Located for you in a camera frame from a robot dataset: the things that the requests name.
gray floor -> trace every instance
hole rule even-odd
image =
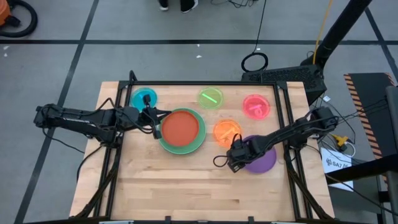
[[[37,30],[22,40],[80,40],[94,0],[27,0],[39,15]],[[327,30],[348,1],[335,1],[325,26]],[[327,0],[268,0],[260,39],[315,40]],[[370,5],[377,26],[385,40],[398,40],[398,2],[374,1]],[[181,14],[177,0],[169,12],[160,12],[156,0],[99,0],[88,40],[254,40],[261,18],[262,0],[235,9],[230,4],[213,6],[210,0],[188,14]],[[106,80],[126,79],[133,69],[139,80],[239,80],[240,63],[250,53],[252,44],[155,44],[117,45],[85,44],[75,70],[71,62],[78,48],[67,44],[4,44],[0,37],[0,217],[14,223],[27,190],[44,136],[32,120],[35,107],[56,103],[68,73],[73,79],[66,96],[66,107],[92,110],[100,84]],[[345,40],[377,40],[366,15],[354,25]],[[270,58],[269,68],[298,65],[313,45],[259,45]],[[388,46],[398,58],[398,45]],[[261,60],[253,59],[256,68]],[[343,74],[389,72],[392,68],[380,44],[340,45],[325,67],[327,95],[341,112],[355,112]],[[350,124],[356,131],[357,159],[373,160],[359,120]],[[342,124],[335,133],[351,136]],[[81,134],[57,129],[55,138],[84,149]],[[67,218],[76,186],[76,170],[82,155],[52,142],[24,222]],[[342,220],[368,222],[373,214],[335,207]]]

wooden table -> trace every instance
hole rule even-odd
[[[103,82],[98,97],[99,106],[107,97],[116,97],[118,82]],[[144,86],[133,86],[133,91]],[[197,95],[205,86],[148,86],[158,95],[161,110],[191,108],[205,120],[206,139],[194,153],[175,155],[167,152],[151,134],[138,130],[127,132],[116,184],[113,220],[213,220],[294,221],[289,181],[283,159],[282,144],[275,145],[277,162],[265,174],[251,174],[246,170],[232,173],[229,168],[217,168],[213,158],[225,154],[227,148],[217,145],[213,126],[222,118],[232,118],[242,129],[243,136],[266,135],[279,129],[275,96],[271,86],[216,86],[224,94],[224,103],[218,110],[203,109]],[[308,112],[302,83],[288,83],[294,118]],[[256,121],[243,114],[242,102],[247,95],[265,96],[270,105],[269,116]],[[309,140],[316,147],[316,141]],[[85,156],[98,147],[89,140]],[[70,215],[77,214],[98,188],[104,152],[89,158],[80,172]],[[305,148],[301,152],[309,191],[325,211],[334,216],[328,187],[319,153]],[[101,214],[108,193],[104,194]],[[301,216],[305,217],[302,195],[298,190]]]

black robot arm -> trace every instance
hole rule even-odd
[[[156,126],[171,111],[162,111],[149,106],[150,96],[143,98],[146,107],[140,113],[130,106],[117,108],[112,99],[108,98],[95,111],[83,111],[63,108],[55,104],[38,106],[34,123],[39,128],[65,128],[96,138],[101,144],[111,146],[118,132],[139,129],[143,133],[153,134],[155,139],[162,136]],[[110,101],[113,109],[102,110]]]
[[[329,108],[318,108],[310,111],[303,118],[267,136],[256,136],[250,140],[238,139],[227,151],[227,164],[233,172],[242,169],[262,157],[273,145],[288,140],[289,146],[301,149],[307,143],[307,138],[313,134],[324,136],[334,130],[338,124],[338,117]]]

green plate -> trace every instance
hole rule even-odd
[[[196,111],[188,109],[188,108],[180,108],[180,109],[176,109],[173,111],[188,111],[189,113],[193,114],[199,122],[199,133],[198,133],[197,137],[195,138],[195,140],[193,140],[193,142],[187,146],[182,146],[182,147],[172,146],[172,145],[168,144],[163,138],[161,138],[159,140],[160,145],[162,145],[163,148],[166,149],[167,151],[169,151],[173,154],[178,154],[178,155],[188,154],[188,153],[191,153],[191,152],[197,150],[199,148],[199,146],[201,146],[201,144],[203,143],[203,141],[205,140],[205,137],[206,137],[205,120]],[[159,128],[160,130],[162,130],[162,125],[163,125],[163,122],[161,122],[161,124],[160,124],[160,128]]]
[[[205,88],[199,93],[198,102],[204,109],[217,109],[223,104],[223,93],[217,88]]]

purple plate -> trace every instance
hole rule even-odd
[[[255,135],[248,136],[244,138],[243,141],[250,140],[253,137],[256,136]],[[276,150],[275,147],[272,147],[272,149],[268,151],[265,155],[256,159],[254,162],[246,165],[244,168],[255,174],[263,174],[272,169],[275,163],[276,163]]]

